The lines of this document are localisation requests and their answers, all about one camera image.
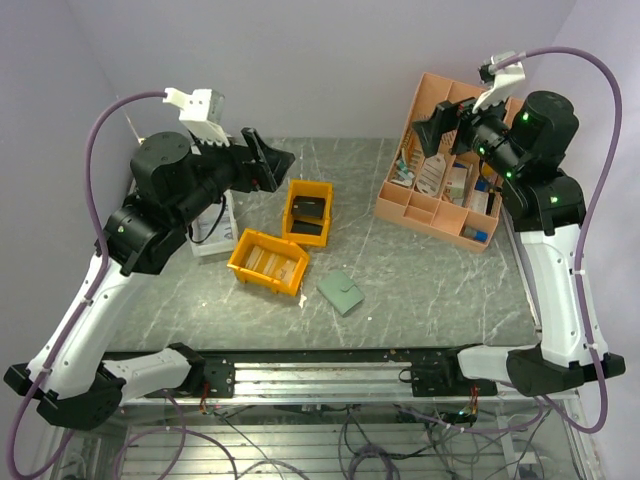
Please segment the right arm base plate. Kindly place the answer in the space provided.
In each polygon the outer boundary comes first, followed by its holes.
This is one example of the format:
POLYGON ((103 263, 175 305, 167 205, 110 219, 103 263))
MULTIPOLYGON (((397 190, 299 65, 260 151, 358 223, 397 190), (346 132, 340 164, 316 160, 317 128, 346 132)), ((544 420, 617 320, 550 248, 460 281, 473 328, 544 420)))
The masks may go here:
POLYGON ((411 387, 414 398, 463 397, 473 392, 479 396, 496 395, 495 382, 463 375, 457 358, 462 350, 462 347, 419 349, 410 366, 399 372, 398 380, 411 387))

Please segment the white bin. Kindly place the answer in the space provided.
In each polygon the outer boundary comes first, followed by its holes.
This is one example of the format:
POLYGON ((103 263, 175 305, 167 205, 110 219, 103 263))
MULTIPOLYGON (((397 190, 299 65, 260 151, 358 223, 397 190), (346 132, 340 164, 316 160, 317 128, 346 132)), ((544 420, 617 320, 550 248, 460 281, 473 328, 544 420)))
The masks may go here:
POLYGON ((221 203, 213 204, 189 227, 189 245, 195 258, 231 253, 238 243, 232 193, 226 191, 224 198, 224 210, 221 203))

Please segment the black cards stack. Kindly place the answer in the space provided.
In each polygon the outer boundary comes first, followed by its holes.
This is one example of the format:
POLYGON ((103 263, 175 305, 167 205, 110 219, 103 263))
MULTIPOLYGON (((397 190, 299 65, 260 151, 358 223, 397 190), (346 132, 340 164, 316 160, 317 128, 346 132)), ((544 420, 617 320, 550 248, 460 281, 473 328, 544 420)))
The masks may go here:
POLYGON ((325 206, 324 198, 296 196, 291 207, 293 218, 291 232, 320 236, 324 225, 325 206))

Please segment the yellow bin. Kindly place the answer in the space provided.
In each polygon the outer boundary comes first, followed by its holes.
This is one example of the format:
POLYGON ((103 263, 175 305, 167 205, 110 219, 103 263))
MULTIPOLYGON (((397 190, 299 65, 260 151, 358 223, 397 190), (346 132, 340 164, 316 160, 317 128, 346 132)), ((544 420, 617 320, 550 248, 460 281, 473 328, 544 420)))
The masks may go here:
POLYGON ((296 244, 324 248, 332 221, 333 185, 294 179, 288 188, 282 237, 296 244))
POLYGON ((227 267, 242 283, 295 297, 309 262, 309 254, 296 243, 247 228, 227 267))

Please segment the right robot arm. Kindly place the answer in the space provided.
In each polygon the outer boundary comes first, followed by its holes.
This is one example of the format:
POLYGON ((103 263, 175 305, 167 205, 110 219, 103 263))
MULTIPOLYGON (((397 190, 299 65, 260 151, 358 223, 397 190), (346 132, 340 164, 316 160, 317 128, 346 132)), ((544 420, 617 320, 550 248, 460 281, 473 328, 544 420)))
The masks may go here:
POLYGON ((411 127, 424 154, 435 154, 452 132, 451 154, 474 153, 501 178, 502 203, 532 269, 542 333, 534 346, 459 349, 457 362, 440 373, 442 387, 459 396, 476 379, 492 380, 533 397, 623 375, 624 358, 610 352, 588 317, 578 248, 587 209, 579 183, 560 168, 579 126, 573 105, 560 94, 534 91, 506 124, 504 101, 485 109, 475 103, 445 100, 411 127))

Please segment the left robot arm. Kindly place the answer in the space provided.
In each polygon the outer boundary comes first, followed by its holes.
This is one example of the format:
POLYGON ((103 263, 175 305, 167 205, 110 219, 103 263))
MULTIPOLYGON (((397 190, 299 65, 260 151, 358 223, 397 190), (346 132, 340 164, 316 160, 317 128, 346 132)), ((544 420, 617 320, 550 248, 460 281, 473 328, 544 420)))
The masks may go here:
POLYGON ((282 185, 295 155, 269 146, 253 128, 241 134, 242 145, 214 146, 160 132, 135 151, 135 190, 108 218, 75 306, 35 358, 4 375, 17 394, 34 394, 49 424, 90 431, 131 399, 163 389, 182 397, 204 391, 206 361, 182 343, 124 361, 104 353, 137 291, 162 272, 207 208, 228 190, 274 192, 282 185))

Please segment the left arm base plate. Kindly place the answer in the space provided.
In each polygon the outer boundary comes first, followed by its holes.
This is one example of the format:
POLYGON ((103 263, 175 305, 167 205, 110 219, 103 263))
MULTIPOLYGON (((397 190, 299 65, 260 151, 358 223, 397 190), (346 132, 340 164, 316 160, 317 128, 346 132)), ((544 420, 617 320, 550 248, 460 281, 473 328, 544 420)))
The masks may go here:
POLYGON ((189 364, 182 383, 173 387, 180 395, 207 398, 232 398, 235 390, 236 369, 231 360, 210 353, 199 353, 184 345, 176 351, 189 364))

